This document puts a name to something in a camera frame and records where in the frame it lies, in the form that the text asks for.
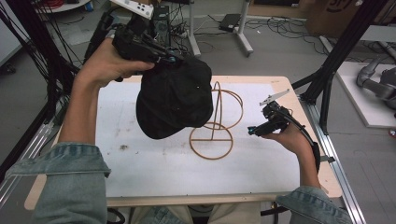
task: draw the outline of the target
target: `wire hat stand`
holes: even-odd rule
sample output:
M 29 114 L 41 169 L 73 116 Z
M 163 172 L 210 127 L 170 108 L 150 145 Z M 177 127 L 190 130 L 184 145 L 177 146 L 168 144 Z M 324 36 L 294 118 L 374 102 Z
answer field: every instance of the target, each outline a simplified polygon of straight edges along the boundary
M 231 134 L 230 129 L 232 127 L 234 127 L 235 125 L 237 125 L 239 123 L 239 121 L 241 121 L 241 119 L 244 115 L 244 107 L 243 107 L 243 101 L 238 94 L 236 94 L 233 91 L 222 90 L 221 86 L 218 82 L 215 83 L 215 85 L 212 89 L 212 92 L 216 92 L 218 94 L 215 111 L 214 111 L 215 112 L 214 120 L 207 122 L 206 125 L 204 125 L 202 128 L 199 128 L 199 129 L 194 128 L 190 133 L 190 141 L 189 142 L 190 142 L 190 147 L 191 147 L 192 151 L 195 152 L 195 154 L 197 154 L 199 157 L 204 158 L 206 160 L 213 161 L 213 160 L 219 160 L 219 159 L 226 157 L 233 149 L 233 135 Z M 237 101 L 237 103 L 239 104 L 240 109 L 241 109 L 239 119 L 235 123 L 233 123 L 229 126 L 225 126 L 222 123 L 223 122 L 223 96 L 222 96 L 223 93 L 231 95 Z M 206 134 L 210 135 L 210 137 L 194 138 L 193 136 L 197 135 L 196 134 L 197 130 L 200 130 L 200 132 L 205 132 L 204 130 L 208 130 L 208 132 L 206 132 Z M 219 133 L 222 133 L 222 135 L 225 135 L 225 136 L 215 137 L 215 133 L 217 133 L 216 135 L 219 135 Z M 224 148 L 226 148 L 228 145 L 229 145 L 229 147 L 228 147 L 227 151 L 222 155 L 207 156 L 207 155 L 204 155 L 202 152 L 200 152 L 202 150 L 198 150 L 197 146 L 195 146 L 197 144 L 194 145 L 194 143 L 203 143 L 203 142 L 208 143 L 208 144 L 205 144 L 206 149 L 208 149 L 208 148 L 213 149 L 213 147 L 211 147 L 211 146 L 213 146 L 216 142 L 228 142 L 229 144 L 227 144 L 227 145 L 224 144 L 224 146 L 225 146 Z

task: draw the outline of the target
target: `black logo on box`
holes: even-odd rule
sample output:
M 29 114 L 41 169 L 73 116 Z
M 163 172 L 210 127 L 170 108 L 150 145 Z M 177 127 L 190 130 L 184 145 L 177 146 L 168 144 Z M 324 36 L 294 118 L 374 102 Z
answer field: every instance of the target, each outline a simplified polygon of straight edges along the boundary
M 352 3 L 353 0 L 331 0 L 326 11 L 328 12 L 340 12 Z

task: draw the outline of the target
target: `person's left hand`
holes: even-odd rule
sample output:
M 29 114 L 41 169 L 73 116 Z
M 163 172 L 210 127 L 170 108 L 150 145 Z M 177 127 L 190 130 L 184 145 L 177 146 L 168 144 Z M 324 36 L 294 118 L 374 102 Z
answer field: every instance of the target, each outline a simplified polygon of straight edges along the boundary
M 102 42 L 79 71 L 78 81 L 104 87 L 118 77 L 128 78 L 135 71 L 146 71 L 154 67 L 154 63 L 122 59 L 113 47 L 112 41 L 112 38 L 106 38 Z

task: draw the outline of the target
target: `hand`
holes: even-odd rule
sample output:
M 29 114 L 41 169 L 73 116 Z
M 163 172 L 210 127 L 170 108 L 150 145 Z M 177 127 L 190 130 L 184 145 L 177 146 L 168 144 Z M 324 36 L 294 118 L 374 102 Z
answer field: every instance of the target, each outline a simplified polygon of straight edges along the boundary
M 288 128 L 286 128 L 282 133 L 269 133 L 263 135 L 262 138 L 276 140 L 283 147 L 295 153 L 297 156 L 305 152 L 312 153 L 308 140 L 306 140 L 305 136 L 303 136 L 297 126 L 292 123 L 290 123 Z
M 94 83 L 99 87 L 104 87 L 118 77 L 128 78 L 135 71 L 146 71 L 154 67 L 154 63 L 122 59 L 113 47 L 112 41 L 112 38 L 106 38 L 102 42 L 78 73 L 78 81 Z

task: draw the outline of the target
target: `baseball cap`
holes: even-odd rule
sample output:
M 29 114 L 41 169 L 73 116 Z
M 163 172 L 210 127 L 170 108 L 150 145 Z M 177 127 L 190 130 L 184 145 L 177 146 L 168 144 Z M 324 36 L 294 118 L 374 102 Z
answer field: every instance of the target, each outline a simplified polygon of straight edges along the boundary
M 178 68 L 156 65 L 144 72 L 136 100 L 137 122 L 152 139 L 204 126 L 213 113 L 210 67 L 186 57 Z

